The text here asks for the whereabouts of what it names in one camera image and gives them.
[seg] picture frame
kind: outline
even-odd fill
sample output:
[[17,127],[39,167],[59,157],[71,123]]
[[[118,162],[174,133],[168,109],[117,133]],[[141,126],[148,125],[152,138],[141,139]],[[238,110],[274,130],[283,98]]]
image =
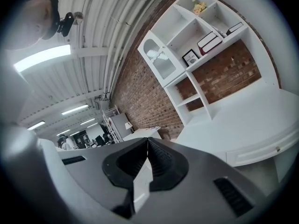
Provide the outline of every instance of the picture frame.
[[182,58],[187,67],[199,60],[198,55],[192,49],[190,49],[185,55],[183,55]]

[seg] white desk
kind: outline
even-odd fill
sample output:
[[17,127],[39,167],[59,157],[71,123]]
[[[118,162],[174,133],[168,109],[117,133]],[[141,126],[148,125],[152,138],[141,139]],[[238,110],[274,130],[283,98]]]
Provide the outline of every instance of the white desk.
[[250,86],[211,104],[217,112],[213,120],[186,126],[176,143],[214,154],[233,167],[265,160],[296,144],[299,97],[271,85],[247,95]]
[[153,137],[156,139],[161,139],[161,136],[158,133],[159,129],[154,129],[152,130],[151,128],[147,129],[137,129],[134,133],[129,134],[128,136],[122,138],[124,141],[136,139],[136,138],[148,138],[148,137]]

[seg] white wall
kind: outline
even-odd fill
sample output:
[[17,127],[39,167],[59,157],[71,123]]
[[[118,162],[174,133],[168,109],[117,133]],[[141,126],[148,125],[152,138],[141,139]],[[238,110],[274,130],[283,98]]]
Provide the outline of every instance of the white wall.
[[294,163],[298,152],[299,143],[285,150],[283,153],[273,157],[276,166],[278,182],[281,182],[281,180],[285,177],[292,164]]
[[223,1],[238,10],[259,32],[274,58],[282,89],[299,95],[298,46],[275,4],[271,0]]
[[87,136],[90,141],[95,140],[99,135],[103,138],[104,131],[99,124],[86,129]]

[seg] desk drawer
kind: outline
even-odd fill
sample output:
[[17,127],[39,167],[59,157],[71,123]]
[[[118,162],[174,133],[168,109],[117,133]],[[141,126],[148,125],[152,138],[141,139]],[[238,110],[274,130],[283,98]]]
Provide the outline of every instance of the desk drawer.
[[272,143],[254,146],[243,150],[227,152],[227,163],[233,167],[259,162],[273,157],[290,148],[299,140],[299,131],[295,130],[287,136]]

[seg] ceiling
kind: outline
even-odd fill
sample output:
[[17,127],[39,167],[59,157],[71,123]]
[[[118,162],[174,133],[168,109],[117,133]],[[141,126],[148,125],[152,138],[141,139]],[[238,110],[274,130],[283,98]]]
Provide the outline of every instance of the ceiling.
[[[147,2],[150,0],[59,0],[60,17],[68,12],[82,12],[84,21],[73,25],[67,37],[56,34],[50,40],[39,41],[36,45],[27,49],[7,51],[8,58],[14,64],[37,52],[56,46],[71,45],[71,55],[55,58],[33,66],[22,72],[22,75],[31,86],[33,93],[28,98],[21,113],[19,123],[30,127],[40,121],[45,125],[35,129],[41,138],[55,140],[58,133],[70,129],[68,134],[84,130],[85,126],[80,123],[96,118],[100,122],[102,110],[108,107],[109,78],[113,77],[115,67],[107,63],[109,46],[111,46],[113,63],[116,46],[120,43],[121,50],[124,48],[135,25],[140,20],[138,16],[144,14],[148,9]],[[125,12],[126,5],[130,4],[128,12]],[[125,32],[126,22],[134,14],[135,8],[140,5],[140,11],[133,19],[128,29],[128,35],[124,42],[121,35]],[[117,21],[124,17],[120,23],[120,30],[115,34]],[[104,89],[105,70],[107,72],[106,88]],[[68,115],[61,113],[81,105],[88,104],[89,107]]]

